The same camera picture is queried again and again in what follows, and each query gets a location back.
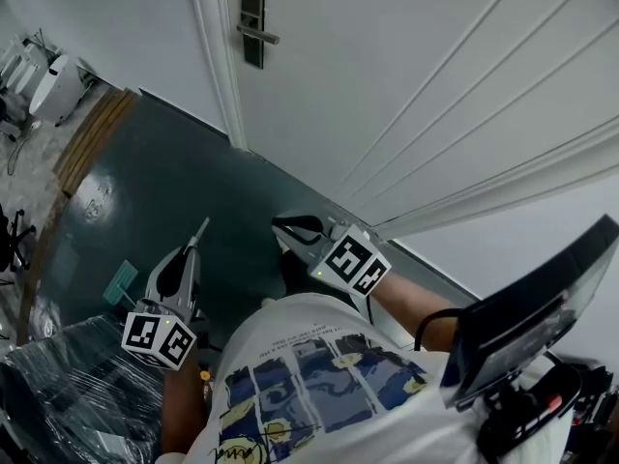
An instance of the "door lock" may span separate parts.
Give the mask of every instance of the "door lock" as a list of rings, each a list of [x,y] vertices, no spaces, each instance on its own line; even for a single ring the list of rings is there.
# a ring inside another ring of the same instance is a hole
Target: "door lock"
[[[245,61],[264,69],[264,44],[278,44],[280,37],[264,30],[264,0],[241,0],[241,23]]]

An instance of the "plastic wrap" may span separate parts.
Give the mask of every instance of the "plastic wrap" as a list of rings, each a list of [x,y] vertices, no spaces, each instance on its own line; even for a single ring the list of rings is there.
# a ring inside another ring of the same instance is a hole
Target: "plastic wrap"
[[[42,462],[150,463],[159,454],[163,377],[121,349],[97,316],[0,363],[15,434]]]

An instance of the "wooden threshold strip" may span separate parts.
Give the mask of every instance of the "wooden threshold strip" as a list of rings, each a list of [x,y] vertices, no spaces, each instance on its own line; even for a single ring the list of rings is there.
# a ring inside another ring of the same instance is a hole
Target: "wooden threshold strip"
[[[37,298],[39,281],[47,262],[51,240],[65,207],[138,98],[139,95],[133,91],[110,87],[88,113],[53,168],[60,191],[37,241],[30,270],[25,275],[17,320],[17,345],[28,342],[28,323]]]

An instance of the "black monitor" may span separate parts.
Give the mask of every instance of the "black monitor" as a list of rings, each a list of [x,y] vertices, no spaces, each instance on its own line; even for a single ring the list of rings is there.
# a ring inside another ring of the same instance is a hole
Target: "black monitor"
[[[441,382],[459,411],[496,393],[559,340],[589,305],[610,264],[619,225],[600,218],[537,270],[463,309]]]

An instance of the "fiducial marker cube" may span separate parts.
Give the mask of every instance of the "fiducial marker cube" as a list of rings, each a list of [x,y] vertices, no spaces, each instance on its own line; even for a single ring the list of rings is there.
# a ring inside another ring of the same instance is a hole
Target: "fiducial marker cube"
[[[364,298],[391,269],[391,264],[356,225],[333,244],[309,275]]]
[[[129,313],[122,347],[144,364],[178,371],[194,342],[178,316]]]

